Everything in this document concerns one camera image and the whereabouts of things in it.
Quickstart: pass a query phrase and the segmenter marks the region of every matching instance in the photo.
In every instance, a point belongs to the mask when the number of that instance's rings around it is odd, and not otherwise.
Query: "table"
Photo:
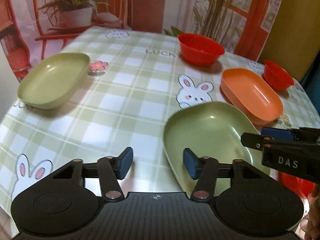
[[[181,110],[176,95],[180,74],[195,85],[212,83],[212,101],[227,102],[220,90],[221,73],[227,68],[247,68],[261,75],[263,65],[226,53],[210,68],[196,68],[179,56],[176,38],[154,33],[115,31],[92,27],[62,52],[81,52],[91,61],[108,62],[106,73],[89,76],[61,108],[42,111],[18,101],[0,124],[0,205],[10,214],[12,192],[28,186],[39,168],[45,175],[74,158],[85,163],[118,156],[127,146],[134,164],[121,186],[128,191],[180,191],[164,157],[162,133],[167,119]],[[319,115],[297,81],[279,93],[284,113],[270,126],[320,128]],[[28,159],[18,157],[24,154]],[[27,182],[19,181],[23,163]],[[86,187],[100,194],[96,179]]]

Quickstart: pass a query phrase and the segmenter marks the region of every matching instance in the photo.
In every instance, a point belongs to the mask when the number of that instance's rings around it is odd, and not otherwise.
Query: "tablecloth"
[[[43,111],[19,100],[9,109],[0,124],[0,205],[8,214],[12,197],[52,170],[74,158],[87,163],[118,156],[127,146],[133,148],[134,164],[121,182],[125,193],[180,191],[164,156],[162,133],[168,118],[185,107],[177,97],[184,80],[201,89],[205,101],[227,102],[220,90],[223,70],[241,67],[261,75],[264,67],[226,53],[212,67],[198,68],[182,59],[174,37],[100,27],[88,29],[64,52],[107,62],[105,74],[87,75],[58,109]],[[202,82],[209,85],[199,86]],[[279,96],[284,113],[269,126],[320,128],[319,115],[297,81]],[[86,186],[99,195],[95,179]]]

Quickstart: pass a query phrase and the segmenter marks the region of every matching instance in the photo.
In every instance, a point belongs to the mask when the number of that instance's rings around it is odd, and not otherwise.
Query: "white flower pot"
[[[92,12],[93,9],[91,7],[61,12],[60,24],[70,28],[90,26]]]

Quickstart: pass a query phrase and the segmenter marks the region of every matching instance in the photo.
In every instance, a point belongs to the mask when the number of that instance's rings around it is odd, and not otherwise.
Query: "light green oval bowl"
[[[26,105],[53,109],[68,101],[88,73],[90,58],[83,53],[59,53],[36,65],[22,80],[18,98]]]
[[[209,156],[220,163],[243,159],[270,173],[261,164],[262,153],[243,147],[244,132],[258,134],[250,120],[237,108],[222,102],[210,102],[176,112],[164,127],[164,149],[170,167],[183,191],[190,196],[196,180],[189,177],[182,161],[183,149],[190,148],[198,157]],[[230,179],[217,179],[215,195],[230,187]]]

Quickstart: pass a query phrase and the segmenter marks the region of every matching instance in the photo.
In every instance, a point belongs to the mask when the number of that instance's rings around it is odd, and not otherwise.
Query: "red round bowl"
[[[182,33],[178,39],[182,56],[193,65],[210,66],[224,54],[219,43],[199,34]]]
[[[279,182],[291,189],[300,198],[308,198],[308,195],[312,193],[315,186],[311,181],[300,179],[283,172],[279,172]]]
[[[283,91],[294,85],[292,77],[278,64],[268,59],[264,63],[264,79],[274,90]]]

